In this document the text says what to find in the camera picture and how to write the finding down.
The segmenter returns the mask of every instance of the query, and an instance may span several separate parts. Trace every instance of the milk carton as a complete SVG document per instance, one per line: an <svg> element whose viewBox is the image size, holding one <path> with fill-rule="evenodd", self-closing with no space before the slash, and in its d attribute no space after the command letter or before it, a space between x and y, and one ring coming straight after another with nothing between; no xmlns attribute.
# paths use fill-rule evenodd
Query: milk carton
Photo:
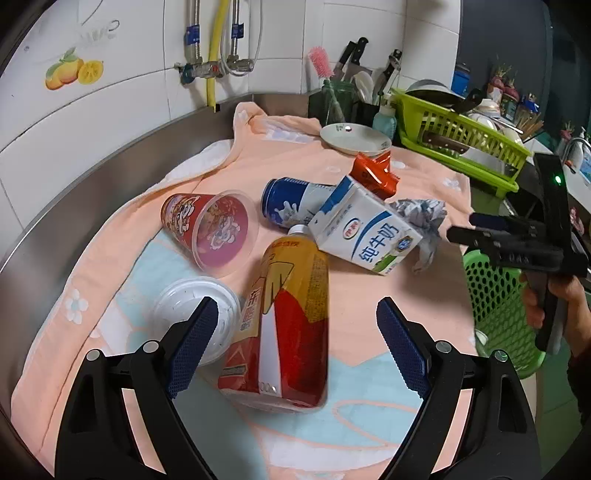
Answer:
<svg viewBox="0 0 591 480"><path fill-rule="evenodd" d="M387 275L422 236L398 213L346 176L308 227L320 250Z"/></svg>

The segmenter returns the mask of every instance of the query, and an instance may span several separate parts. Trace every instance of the yellow hose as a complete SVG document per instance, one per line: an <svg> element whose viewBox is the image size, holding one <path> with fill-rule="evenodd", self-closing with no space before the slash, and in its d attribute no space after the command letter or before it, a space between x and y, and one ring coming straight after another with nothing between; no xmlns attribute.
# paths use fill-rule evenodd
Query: yellow hose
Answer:
<svg viewBox="0 0 591 480"><path fill-rule="evenodd" d="M220 43L222 42L222 27L226 21L230 0L220 0L217 8L216 20L213 24L212 37L209 42L209 61L219 60ZM216 111L216 79L207 79L207 106Z"/></svg>

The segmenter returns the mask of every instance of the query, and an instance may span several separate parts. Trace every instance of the red snack wrapper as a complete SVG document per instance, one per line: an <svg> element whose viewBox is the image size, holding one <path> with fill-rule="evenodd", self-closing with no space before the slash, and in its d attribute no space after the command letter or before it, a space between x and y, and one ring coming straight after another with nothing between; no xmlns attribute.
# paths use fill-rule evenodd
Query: red snack wrapper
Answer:
<svg viewBox="0 0 591 480"><path fill-rule="evenodd" d="M399 177L390 173L390 151L376 159L358 153L349 175L382 200L396 194L400 181Z"/></svg>
<svg viewBox="0 0 591 480"><path fill-rule="evenodd" d="M252 200L238 191L172 195L162 205L160 220L197 265L214 277L246 261L259 228Z"/></svg>

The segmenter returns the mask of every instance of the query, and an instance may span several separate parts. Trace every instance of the pink brush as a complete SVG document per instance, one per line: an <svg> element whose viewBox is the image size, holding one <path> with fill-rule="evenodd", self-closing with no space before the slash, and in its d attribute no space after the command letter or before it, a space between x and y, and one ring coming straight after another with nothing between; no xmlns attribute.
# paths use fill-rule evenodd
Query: pink brush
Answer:
<svg viewBox="0 0 591 480"><path fill-rule="evenodd" d="M329 79L334 75L330 68L329 55L326 53L325 49L322 47L313 47L310 50L310 53L308 53L308 56L310 57L312 65L314 65L319 78Z"/></svg>
<svg viewBox="0 0 591 480"><path fill-rule="evenodd" d="M330 95L332 96L332 104L335 109L335 116L339 122L345 121L345 116L343 115L343 110L340 107L340 103L336 99L335 89L333 88L332 82L330 81L330 77L334 75L332 69L330 68L329 63L329 56L326 53L326 50L322 47L313 47L308 53L310 61L318 74L318 78L326 79L326 82L329 85Z"/></svg>

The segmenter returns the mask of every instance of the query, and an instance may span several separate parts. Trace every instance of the white bottle cap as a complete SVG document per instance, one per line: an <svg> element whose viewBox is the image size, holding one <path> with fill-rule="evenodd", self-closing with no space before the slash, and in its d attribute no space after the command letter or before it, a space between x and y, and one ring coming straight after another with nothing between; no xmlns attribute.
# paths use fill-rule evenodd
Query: white bottle cap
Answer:
<svg viewBox="0 0 591 480"><path fill-rule="evenodd" d="M294 225L290 228L290 231L287 232L287 235L295 235L297 233L301 233L302 235L312 237L312 232L307 225Z"/></svg>
<svg viewBox="0 0 591 480"><path fill-rule="evenodd" d="M394 107L391 107L390 105L382 105L379 108L379 113L381 113L382 115L394 116L396 115L396 110L394 109Z"/></svg>

